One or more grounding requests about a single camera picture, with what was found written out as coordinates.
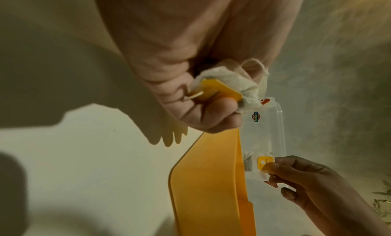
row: plastic packaging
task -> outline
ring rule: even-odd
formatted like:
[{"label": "plastic packaging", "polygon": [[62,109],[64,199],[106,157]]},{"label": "plastic packaging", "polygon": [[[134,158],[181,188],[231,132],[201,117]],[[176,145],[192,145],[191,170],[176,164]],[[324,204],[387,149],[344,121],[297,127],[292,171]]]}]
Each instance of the plastic packaging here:
[{"label": "plastic packaging", "polygon": [[275,157],[286,156],[285,134],[280,105],[274,98],[261,103],[258,111],[245,112],[239,132],[246,178],[268,181],[261,169]]}]

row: skin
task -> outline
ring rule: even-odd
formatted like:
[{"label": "skin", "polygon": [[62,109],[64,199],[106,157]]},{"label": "skin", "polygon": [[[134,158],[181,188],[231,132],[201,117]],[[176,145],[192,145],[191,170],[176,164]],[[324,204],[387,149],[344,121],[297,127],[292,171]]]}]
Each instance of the skin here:
[{"label": "skin", "polygon": [[[194,68],[231,58],[277,57],[303,0],[96,0],[119,50],[159,103],[184,125],[217,133],[242,118],[231,98],[184,101]],[[255,80],[260,70],[248,70]]]},{"label": "skin", "polygon": [[326,236],[391,236],[391,230],[360,194],[327,166],[296,156],[265,165],[272,184],[285,183],[287,200],[304,210]]}]

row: plant leaf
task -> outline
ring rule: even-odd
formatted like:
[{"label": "plant leaf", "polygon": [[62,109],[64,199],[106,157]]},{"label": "plant leaf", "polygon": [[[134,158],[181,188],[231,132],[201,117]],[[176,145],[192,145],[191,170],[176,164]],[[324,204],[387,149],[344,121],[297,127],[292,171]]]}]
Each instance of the plant leaf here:
[{"label": "plant leaf", "polygon": [[377,192],[372,192],[373,194],[379,194],[379,195],[383,195],[383,196],[391,196],[391,194],[387,193],[387,192],[384,192],[384,191],[377,191]]},{"label": "plant leaf", "polygon": [[390,185],[390,183],[389,183],[389,182],[387,182],[386,180],[383,180],[383,184],[384,184],[385,186],[387,186],[387,187],[390,187],[390,188],[391,188],[391,185]]}]

